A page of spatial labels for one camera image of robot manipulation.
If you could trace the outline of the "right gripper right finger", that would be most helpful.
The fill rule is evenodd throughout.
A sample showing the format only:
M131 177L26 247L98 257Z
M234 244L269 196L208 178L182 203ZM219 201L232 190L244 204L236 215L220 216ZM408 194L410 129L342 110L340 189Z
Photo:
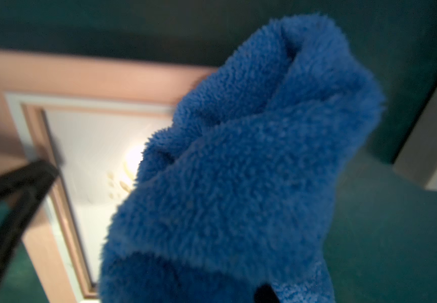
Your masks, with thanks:
M254 303L280 303L280 300L272 286L264 284L256 289Z

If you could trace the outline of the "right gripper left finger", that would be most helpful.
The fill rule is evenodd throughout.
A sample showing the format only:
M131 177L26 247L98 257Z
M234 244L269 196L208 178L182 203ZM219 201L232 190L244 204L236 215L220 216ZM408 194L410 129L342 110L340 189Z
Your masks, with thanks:
M0 175L0 286L22 236L58 177L58 169L46 160Z

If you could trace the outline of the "pink picture frame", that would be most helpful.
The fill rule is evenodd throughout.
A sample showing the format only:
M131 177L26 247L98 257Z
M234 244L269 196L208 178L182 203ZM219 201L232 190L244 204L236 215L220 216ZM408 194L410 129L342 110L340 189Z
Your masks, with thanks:
M211 67L0 50L0 175L60 177L23 243L49 302L97 302L100 250L149 137Z

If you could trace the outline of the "blue and grey cloth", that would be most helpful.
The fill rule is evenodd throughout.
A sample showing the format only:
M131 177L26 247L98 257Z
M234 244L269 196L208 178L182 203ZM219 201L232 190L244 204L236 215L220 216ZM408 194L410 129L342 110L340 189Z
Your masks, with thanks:
M384 95L321 15L273 20L146 144L102 250L102 302L333 302L337 180Z

